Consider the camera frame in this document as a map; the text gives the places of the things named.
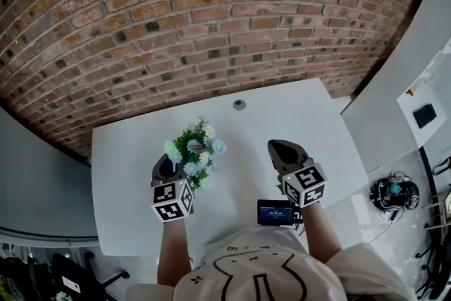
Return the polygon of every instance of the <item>small screen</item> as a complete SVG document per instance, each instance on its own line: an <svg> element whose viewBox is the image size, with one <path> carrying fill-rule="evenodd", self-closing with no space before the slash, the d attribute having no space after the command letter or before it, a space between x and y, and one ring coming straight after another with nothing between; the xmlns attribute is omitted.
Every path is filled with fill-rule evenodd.
<svg viewBox="0 0 451 301"><path fill-rule="evenodd" d="M289 221L292 211L290 207L260 207L260 219L262 221Z"/></svg>

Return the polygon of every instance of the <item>brick wall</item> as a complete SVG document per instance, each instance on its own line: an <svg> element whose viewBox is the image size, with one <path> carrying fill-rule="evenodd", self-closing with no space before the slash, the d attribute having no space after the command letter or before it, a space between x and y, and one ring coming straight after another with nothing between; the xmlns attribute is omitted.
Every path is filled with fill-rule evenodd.
<svg viewBox="0 0 451 301"><path fill-rule="evenodd" d="M0 0L0 97L54 145L157 109L320 77L352 93L412 0Z"/></svg>

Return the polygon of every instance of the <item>white wall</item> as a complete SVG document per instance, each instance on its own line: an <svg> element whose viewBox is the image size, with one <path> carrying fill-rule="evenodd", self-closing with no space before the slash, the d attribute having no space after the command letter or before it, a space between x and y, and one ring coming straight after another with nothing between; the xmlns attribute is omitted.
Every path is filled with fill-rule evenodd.
<svg viewBox="0 0 451 301"><path fill-rule="evenodd" d="M448 115L451 115L451 55L441 63L434 83L435 92ZM431 169L451 156L451 117L438 129L438 131L424 145ZM437 191L447 190L451 184L451 171L434 176Z"/></svg>
<svg viewBox="0 0 451 301"><path fill-rule="evenodd" d="M0 227L43 235L97 236L90 167L41 140L3 109L0 126ZM0 241L11 241L2 234L11 235L0 229Z"/></svg>
<svg viewBox="0 0 451 301"><path fill-rule="evenodd" d="M451 0L423 0L390 58L343 113L367 171L418 146L397 98L420 76L451 35Z"/></svg>

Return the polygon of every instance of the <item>black drawing on shirt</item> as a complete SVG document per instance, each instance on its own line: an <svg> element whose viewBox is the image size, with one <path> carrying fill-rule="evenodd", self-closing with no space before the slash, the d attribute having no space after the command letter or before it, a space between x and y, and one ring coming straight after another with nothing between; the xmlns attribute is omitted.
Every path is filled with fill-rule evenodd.
<svg viewBox="0 0 451 301"><path fill-rule="evenodd" d="M203 280L203 278L201 276L196 276L196 278L191 278L191 281L194 282L195 285L197 285L202 280Z"/></svg>
<svg viewBox="0 0 451 301"><path fill-rule="evenodd" d="M201 269L202 267L205 266L205 262L202 262L198 267L196 267L194 270L192 270L191 272L197 271L198 269Z"/></svg>
<svg viewBox="0 0 451 301"><path fill-rule="evenodd" d="M216 261L213 261L213 267L216 270L218 270L219 272L221 272L223 275L226 275L228 277L227 281L224 284L222 293L221 293L221 301L227 300L227 289L228 289L228 286L231 284L231 282L234 278L234 275L228 273L227 271L222 270L222 268L221 268L222 266L220 267L218 265L218 262L220 262L222 259L226 259L228 257L236 257L236 256L240 256L243 254L251 254L251 253L255 253L255 252L262 254L262 252L267 252L267 251L266 250L256 250L256 251L248 251L248 252L243 252L243 253L238 253L238 254L230 254L227 256L222 256L222 257L218 258ZM284 270L286 270L289 274L291 274L296 279L297 282L299 282L301 289L302 289L302 291L300 293L299 301L305 301L305 299L307 298L307 287L305 286L305 283L300 278L300 276L298 274L296 274L296 272L293 271L290 267L288 267L289 262L292 260L292 258L294 256L295 256L295 254L291 254L290 257L282 265L282 268ZM258 259L258 257L252 257L249 260L252 260L252 259ZM264 300L269 299L270 301L275 301L275 299L272 295L272 292L271 292L271 287L269 285L267 275L266 274L253 275L253 278L254 278L254 284L255 284L255 288L256 288L255 293L257 295L257 301L261 301L262 295L263 295ZM263 293L261 291L261 281L263 281L264 291L266 291L266 293Z"/></svg>
<svg viewBox="0 0 451 301"><path fill-rule="evenodd" d="M254 275L254 284L255 284L255 292L257 294L257 300L260 301L260 299L261 299L261 296L260 296L261 285L259 283L259 278L261 278L261 280L263 281L269 301L276 301L276 300L274 300L274 296L271 293L271 289L268 284L268 277L266 276L266 274Z"/></svg>

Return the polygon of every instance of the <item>white shelf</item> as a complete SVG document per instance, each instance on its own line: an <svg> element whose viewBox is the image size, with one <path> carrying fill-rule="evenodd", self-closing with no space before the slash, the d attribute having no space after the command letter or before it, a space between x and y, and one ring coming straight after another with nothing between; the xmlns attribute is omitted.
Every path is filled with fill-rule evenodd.
<svg viewBox="0 0 451 301"><path fill-rule="evenodd" d="M433 88L433 82L429 79L425 79L424 83L417 87L413 96L404 93L397 99L397 103L412 130L418 148L422 147L447 119L446 111ZM427 104L432 104L437 117L420 129L415 120L414 112Z"/></svg>

